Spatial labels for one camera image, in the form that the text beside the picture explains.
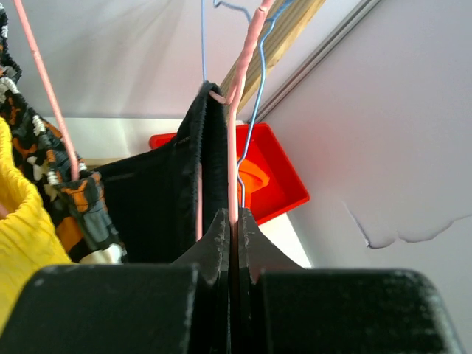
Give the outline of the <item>orange camouflage shorts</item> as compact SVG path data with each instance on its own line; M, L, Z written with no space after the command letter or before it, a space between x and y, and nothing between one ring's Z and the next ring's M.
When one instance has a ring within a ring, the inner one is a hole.
M38 189L57 239L76 263L123 264L127 252L105 204L101 175L78 159L77 180L62 133L31 107L17 83L21 67L8 52L1 11L1 118L12 136L15 166Z

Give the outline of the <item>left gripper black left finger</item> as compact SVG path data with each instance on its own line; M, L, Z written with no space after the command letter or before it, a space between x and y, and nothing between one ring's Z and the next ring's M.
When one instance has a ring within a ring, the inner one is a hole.
M229 221L170 264L57 265L27 282L3 353L227 353Z

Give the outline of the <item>light blue wire hanger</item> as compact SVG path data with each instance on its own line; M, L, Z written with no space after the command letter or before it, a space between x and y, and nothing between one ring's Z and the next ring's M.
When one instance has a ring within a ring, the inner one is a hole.
M292 1L283 1L283 2L284 2L283 6L287 7ZM256 49L259 51L259 53L261 55L264 54L263 42L266 40L268 35L273 30L274 22L275 22L274 18L266 18L265 19L265 23L264 23L263 28L261 30L261 33L258 37L258 43L257 43L257 47L256 47ZM244 184L242 182L242 178L240 177L239 169L240 169L240 166L241 166L242 162L246 159L246 156L247 156L248 151L249 151L249 145L250 145L250 142L251 142L251 135L252 135L252 132L253 132L253 129L254 129L256 116L257 116L257 113L258 113L258 110L259 110L259 107L260 107L260 101L262 99L263 89L264 89L265 84L266 84L267 73L266 73L266 63L265 62L262 62L260 64L260 73L262 74L262 77L261 77L261 82L260 82L258 90L257 90L256 99L254 101L254 107L253 107L253 111L252 111L252 114L251 114L251 118L249 120L249 129L248 129L248 133L247 133L247 137L246 137L246 145L244 147L243 154L237 160L237 169L238 169L237 182L240 185L240 189L241 189L240 205L242 207L245 206L245 204L244 204L245 203L245 197L244 197L245 187L244 187Z

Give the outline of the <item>pink wire hanger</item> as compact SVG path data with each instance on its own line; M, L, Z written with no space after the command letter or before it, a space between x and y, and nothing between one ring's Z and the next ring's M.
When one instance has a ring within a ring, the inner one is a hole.
M245 7L231 4L227 1L213 1L212 6L226 7L230 10L237 11L244 14L245 19L249 23L246 39L244 41L243 49L236 60L235 73L229 85L226 95L223 97L214 93L212 96L215 100L223 105L229 106L229 121L228 121L228 198L229 198L229 224L231 240L236 242L238 231L238 193L237 193L237 136L236 136L236 116L237 109L243 96L243 91L246 82L246 73L249 64L253 57L254 51L257 47L258 37L261 33L263 25L266 21L268 11L271 9L272 1L262 1L258 8L251 15Z

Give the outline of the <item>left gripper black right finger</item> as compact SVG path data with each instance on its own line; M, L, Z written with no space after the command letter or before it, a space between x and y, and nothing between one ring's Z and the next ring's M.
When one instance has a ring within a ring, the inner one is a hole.
M239 217L240 353L463 353L432 282L408 269L305 269Z

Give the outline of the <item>yellow shorts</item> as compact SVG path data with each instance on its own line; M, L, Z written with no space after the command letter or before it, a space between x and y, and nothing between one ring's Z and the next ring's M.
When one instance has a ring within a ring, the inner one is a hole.
M13 161L10 128L1 121L1 327L39 269L71 262L34 184Z

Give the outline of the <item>pink hanger with camouflage shorts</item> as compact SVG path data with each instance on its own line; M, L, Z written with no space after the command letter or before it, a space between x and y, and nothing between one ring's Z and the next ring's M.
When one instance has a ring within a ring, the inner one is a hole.
M58 104L57 97L55 95L55 91L52 87L51 81L49 79L49 75L47 73L46 67L44 65L44 61L41 57L41 53L39 47L36 43L32 28L30 26L29 20L27 18L26 11L24 9L24 5L22 4L21 0L14 0L15 9L18 13L19 20L21 22L21 26L23 28L24 34L27 39L27 43L29 44L30 51L32 53L32 57L35 61L35 65L37 67L38 73L41 77L42 83L44 85L44 90L46 95L49 99L49 103L52 107L52 112L55 115L55 119L59 126L60 132L63 135L64 144L66 147L66 152L69 157L69 161L71 164L71 177L72 180L76 181L80 177L79 173L79 162L77 159L77 155L75 153L74 146L72 144L71 137L69 135L68 129L66 127L66 122L63 118L62 112L60 110L60 106Z

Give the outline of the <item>red plastic bin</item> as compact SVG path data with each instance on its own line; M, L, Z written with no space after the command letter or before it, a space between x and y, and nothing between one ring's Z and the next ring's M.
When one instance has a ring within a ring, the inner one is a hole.
M248 125L240 125L236 129L238 157L243 154L248 129ZM169 142L176 133L152 136L151 150ZM246 159L255 163L270 177L269 185L251 197L249 210L257 223L265 223L308 201L308 191L267 124L259 123L254 126ZM202 198L203 191L199 190L197 201L202 201Z

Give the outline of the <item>wooden clothes rack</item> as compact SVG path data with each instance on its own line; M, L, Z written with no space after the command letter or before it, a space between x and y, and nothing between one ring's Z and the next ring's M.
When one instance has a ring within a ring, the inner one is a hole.
M293 1L284 7L283 1L263 2L264 5L270 5L266 18L275 19L274 28L263 42L264 54L261 55L256 49L249 62L238 111L242 111L257 92L262 77L260 64L265 62L265 72L269 74L324 3L325 0L301 0Z

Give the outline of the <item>dark navy shorts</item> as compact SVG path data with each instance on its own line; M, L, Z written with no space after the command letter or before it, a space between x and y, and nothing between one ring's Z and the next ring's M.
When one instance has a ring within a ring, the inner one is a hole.
M221 90L200 87L169 142L97 169L130 263L171 263L192 247L199 190L204 231L228 207L226 121L211 91Z

